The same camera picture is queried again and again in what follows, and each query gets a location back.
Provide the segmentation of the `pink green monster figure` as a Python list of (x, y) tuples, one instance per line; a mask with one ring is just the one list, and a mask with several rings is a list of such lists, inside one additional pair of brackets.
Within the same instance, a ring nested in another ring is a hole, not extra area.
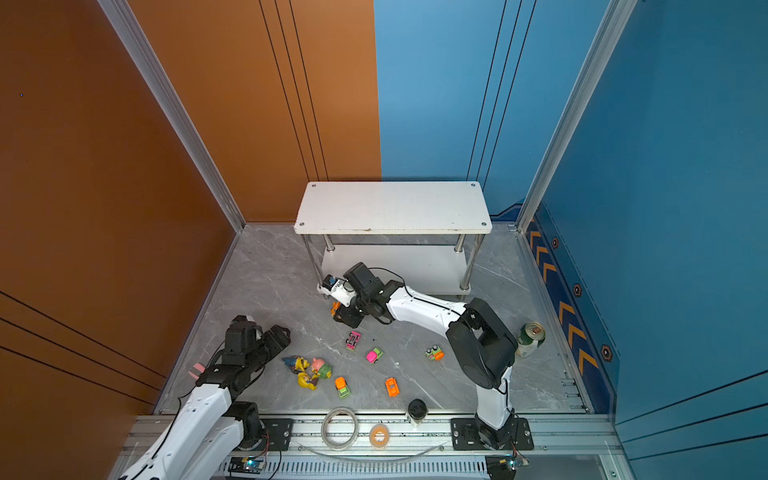
[(321, 358), (313, 359), (310, 367), (313, 375), (319, 379), (329, 379), (332, 377), (332, 367)]

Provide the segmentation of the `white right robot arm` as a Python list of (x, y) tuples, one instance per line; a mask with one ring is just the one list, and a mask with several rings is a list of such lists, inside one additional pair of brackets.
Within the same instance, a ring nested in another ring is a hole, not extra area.
[(341, 277), (327, 275), (320, 291), (332, 297), (332, 318), (356, 328), (370, 316), (382, 324), (407, 322), (445, 337), (464, 374), (476, 385), (475, 425), (493, 450), (514, 446), (510, 379), (518, 342), (484, 300), (442, 300), (420, 293), (397, 278), (383, 282), (364, 263)]

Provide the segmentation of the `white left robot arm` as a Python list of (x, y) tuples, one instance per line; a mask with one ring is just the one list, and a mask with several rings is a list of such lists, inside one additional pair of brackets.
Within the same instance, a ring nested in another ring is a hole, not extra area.
[(257, 404), (238, 397), (291, 344), (291, 331), (236, 316), (179, 410), (122, 479), (209, 479), (234, 450), (266, 448)]

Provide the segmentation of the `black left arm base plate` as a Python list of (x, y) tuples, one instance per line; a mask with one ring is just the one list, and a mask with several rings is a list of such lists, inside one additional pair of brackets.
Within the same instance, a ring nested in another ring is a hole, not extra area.
[(290, 447), (292, 431), (293, 420), (290, 418), (261, 419), (255, 428), (246, 424), (243, 440), (236, 450), (249, 454), (285, 452)]

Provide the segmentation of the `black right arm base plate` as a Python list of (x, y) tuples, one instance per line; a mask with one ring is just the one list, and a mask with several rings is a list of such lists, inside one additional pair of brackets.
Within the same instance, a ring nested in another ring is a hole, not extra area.
[(497, 450), (532, 451), (534, 441), (525, 418), (511, 416), (498, 430), (476, 417), (450, 420), (452, 447), (457, 451)]

